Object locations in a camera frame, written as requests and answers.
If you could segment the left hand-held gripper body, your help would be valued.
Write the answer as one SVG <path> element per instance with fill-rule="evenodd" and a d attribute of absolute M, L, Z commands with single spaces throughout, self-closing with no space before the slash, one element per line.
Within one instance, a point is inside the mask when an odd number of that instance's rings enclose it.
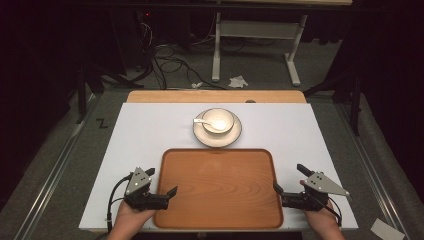
<path fill-rule="evenodd" d="M 137 167 L 132 173 L 124 193 L 124 201 L 132 209 L 139 211 L 167 209 L 169 197 L 150 192 L 151 177 L 153 175 L 148 176 L 145 171 Z"/>

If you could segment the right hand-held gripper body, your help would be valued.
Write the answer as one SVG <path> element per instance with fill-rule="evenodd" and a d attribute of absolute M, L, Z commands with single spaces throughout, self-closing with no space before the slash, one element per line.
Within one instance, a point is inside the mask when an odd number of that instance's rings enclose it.
<path fill-rule="evenodd" d="M 281 192 L 283 207 L 306 211 L 320 211 L 327 205 L 330 194 L 345 197 L 350 195 L 347 190 L 322 172 L 313 172 L 306 179 L 301 180 L 300 184 L 304 188 L 302 192 Z"/>

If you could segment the person's right hand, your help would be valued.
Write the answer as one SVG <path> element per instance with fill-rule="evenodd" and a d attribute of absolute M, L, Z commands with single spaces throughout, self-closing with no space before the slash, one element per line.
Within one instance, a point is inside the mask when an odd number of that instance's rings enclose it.
<path fill-rule="evenodd" d="M 341 232 L 336 217 L 326 208 L 319 211 L 304 211 L 304 214 L 310 228 L 315 233 Z"/>

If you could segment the person's left hand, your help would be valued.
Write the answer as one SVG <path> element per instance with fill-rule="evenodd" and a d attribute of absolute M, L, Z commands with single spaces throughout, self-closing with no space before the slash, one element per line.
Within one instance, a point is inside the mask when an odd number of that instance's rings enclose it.
<path fill-rule="evenodd" d="M 155 213 L 156 210 L 138 211 L 132 209 L 125 201 L 122 201 L 111 232 L 135 235 Z"/>

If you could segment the white table mat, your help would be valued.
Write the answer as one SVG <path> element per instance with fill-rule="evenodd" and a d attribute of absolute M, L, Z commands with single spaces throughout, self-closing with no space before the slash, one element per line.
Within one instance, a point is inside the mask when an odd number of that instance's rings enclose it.
<path fill-rule="evenodd" d="M 79 227 L 102 231 L 112 187 L 137 167 L 160 167 L 163 153 L 171 148 L 200 148 L 192 119 L 214 108 L 214 103 L 125 103 L 119 113 L 103 162 Z M 233 149 L 268 150 L 274 160 L 278 183 L 286 191 L 299 191 L 301 163 L 339 182 L 315 113 L 307 103 L 221 103 L 242 124 Z"/>

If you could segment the wooden tray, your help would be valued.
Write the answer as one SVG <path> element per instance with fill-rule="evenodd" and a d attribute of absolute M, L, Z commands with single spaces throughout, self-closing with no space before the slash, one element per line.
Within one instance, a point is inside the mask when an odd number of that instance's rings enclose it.
<path fill-rule="evenodd" d="M 284 222 L 272 155 L 265 149 L 170 149 L 157 192 L 177 187 L 154 225 L 175 230 L 276 229 Z"/>

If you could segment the cream plate with dark rim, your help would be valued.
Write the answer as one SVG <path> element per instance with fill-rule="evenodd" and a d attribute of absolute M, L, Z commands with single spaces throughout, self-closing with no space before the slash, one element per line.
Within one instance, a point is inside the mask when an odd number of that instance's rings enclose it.
<path fill-rule="evenodd" d="M 202 119 L 202 116 L 206 111 L 207 110 L 201 112 L 197 116 L 197 118 Z M 242 124 L 240 119 L 233 112 L 231 113 L 234 116 L 234 125 L 230 131 L 223 134 L 210 133 L 203 128 L 202 123 L 194 123 L 193 124 L 194 136 L 201 143 L 209 147 L 219 148 L 219 147 L 225 147 L 225 146 L 231 145 L 232 143 L 238 140 L 238 138 L 240 137 L 242 133 Z"/>

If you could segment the white ceramic spoon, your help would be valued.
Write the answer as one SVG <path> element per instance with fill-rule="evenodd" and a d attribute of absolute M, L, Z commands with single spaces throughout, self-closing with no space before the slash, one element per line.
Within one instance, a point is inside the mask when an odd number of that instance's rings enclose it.
<path fill-rule="evenodd" d="M 194 123 L 207 124 L 207 125 L 211 126 L 213 129 L 218 130 L 218 131 L 223 131 L 226 128 L 226 124 L 221 120 L 208 121 L 208 120 L 205 120 L 205 119 L 195 118 L 193 120 L 193 122 Z"/>

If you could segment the white paper sheet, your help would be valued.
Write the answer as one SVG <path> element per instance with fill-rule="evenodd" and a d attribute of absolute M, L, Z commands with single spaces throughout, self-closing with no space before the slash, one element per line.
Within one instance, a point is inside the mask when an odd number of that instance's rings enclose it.
<path fill-rule="evenodd" d="M 381 240 L 403 240 L 405 237 L 404 233 L 396 230 L 380 219 L 375 220 L 371 227 L 371 231 Z"/>

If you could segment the black stand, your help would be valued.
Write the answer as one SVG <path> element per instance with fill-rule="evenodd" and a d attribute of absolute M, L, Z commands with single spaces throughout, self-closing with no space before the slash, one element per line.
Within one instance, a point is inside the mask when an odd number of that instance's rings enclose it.
<path fill-rule="evenodd" d="M 82 123 L 83 119 L 88 115 L 86 88 L 89 88 L 93 94 L 103 94 L 105 91 L 105 87 L 101 80 L 103 75 L 110 77 L 112 80 L 115 80 L 117 83 L 125 87 L 134 89 L 144 88 L 143 85 L 131 82 L 130 80 L 95 63 L 89 61 L 83 62 L 77 70 L 78 124 Z"/>
<path fill-rule="evenodd" d="M 310 97 L 317 92 L 333 90 L 334 103 L 350 103 L 349 125 L 353 133 L 358 136 L 358 118 L 360 113 L 361 77 L 353 73 L 342 73 L 329 78 L 303 92 L 305 97 Z"/>

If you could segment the cream bowl with dark rim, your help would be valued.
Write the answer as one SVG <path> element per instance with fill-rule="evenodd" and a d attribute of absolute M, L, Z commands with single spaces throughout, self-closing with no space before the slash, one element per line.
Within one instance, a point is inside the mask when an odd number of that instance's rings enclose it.
<path fill-rule="evenodd" d="M 207 123 L 203 123 L 203 128 L 215 134 L 223 134 L 230 131 L 234 125 L 233 114 L 222 108 L 214 108 L 207 110 L 203 116 L 203 120 Z"/>

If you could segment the large crumpled white tissue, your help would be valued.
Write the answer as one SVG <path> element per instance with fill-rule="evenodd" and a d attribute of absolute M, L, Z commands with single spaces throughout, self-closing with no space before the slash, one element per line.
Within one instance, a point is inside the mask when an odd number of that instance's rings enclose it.
<path fill-rule="evenodd" d="M 248 83 L 242 76 L 237 76 L 230 79 L 229 87 L 243 88 L 244 86 L 248 86 Z"/>

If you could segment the metal floor rail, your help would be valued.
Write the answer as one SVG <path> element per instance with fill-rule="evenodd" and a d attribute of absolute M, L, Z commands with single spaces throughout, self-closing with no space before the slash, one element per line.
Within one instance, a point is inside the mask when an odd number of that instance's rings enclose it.
<path fill-rule="evenodd" d="M 59 157 L 55 161 L 53 168 L 49 172 L 45 183 L 39 191 L 25 220 L 21 224 L 13 240 L 30 240 L 35 227 L 37 226 L 42 214 L 44 213 L 46 206 L 48 205 L 66 169 L 66 166 L 69 162 L 69 155 L 73 150 L 73 147 L 80 135 L 80 132 L 84 127 L 88 116 L 91 114 L 92 110 L 97 104 L 98 99 L 99 97 L 95 94 L 91 94 L 88 98 L 86 113 L 82 116 L 79 116 L 77 122 L 73 125 L 72 131 L 68 135 L 67 141 L 64 143 Z"/>
<path fill-rule="evenodd" d="M 343 124 L 345 125 L 345 128 L 347 129 L 350 138 L 353 140 L 354 145 L 360 155 L 360 163 L 362 166 L 363 171 L 365 172 L 367 181 L 370 184 L 370 187 L 373 191 L 373 195 L 376 198 L 376 201 L 378 202 L 378 205 L 380 207 L 380 210 L 382 211 L 386 223 L 396 229 L 397 231 L 400 231 L 404 234 L 404 240 L 410 240 L 410 236 L 407 232 L 407 230 L 404 227 L 404 224 L 402 223 L 402 220 L 399 217 L 398 211 L 395 207 L 395 204 L 388 194 L 386 188 L 384 187 L 383 182 L 381 181 L 372 161 L 369 157 L 365 145 L 363 144 L 362 140 L 358 135 L 355 134 L 355 132 L 352 130 L 352 127 L 350 125 L 350 118 L 348 111 L 345 109 L 345 107 L 341 104 L 335 105 L 336 111 L 340 115 Z"/>

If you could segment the white metal desk frame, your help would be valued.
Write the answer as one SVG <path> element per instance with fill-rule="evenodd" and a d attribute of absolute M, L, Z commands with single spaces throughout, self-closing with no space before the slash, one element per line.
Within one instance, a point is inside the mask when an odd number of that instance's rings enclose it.
<path fill-rule="evenodd" d="M 240 38 L 260 38 L 274 40 L 291 40 L 292 48 L 290 52 L 284 54 L 285 63 L 289 72 L 290 80 L 293 86 L 300 86 L 301 81 L 294 63 L 294 58 L 306 26 L 308 16 L 302 15 L 300 20 L 295 23 L 276 23 L 264 21 L 242 21 L 242 20 L 222 20 L 221 14 L 215 14 L 215 40 L 214 55 L 212 62 L 213 82 L 220 80 L 221 68 L 221 38 L 222 37 L 240 37 Z"/>

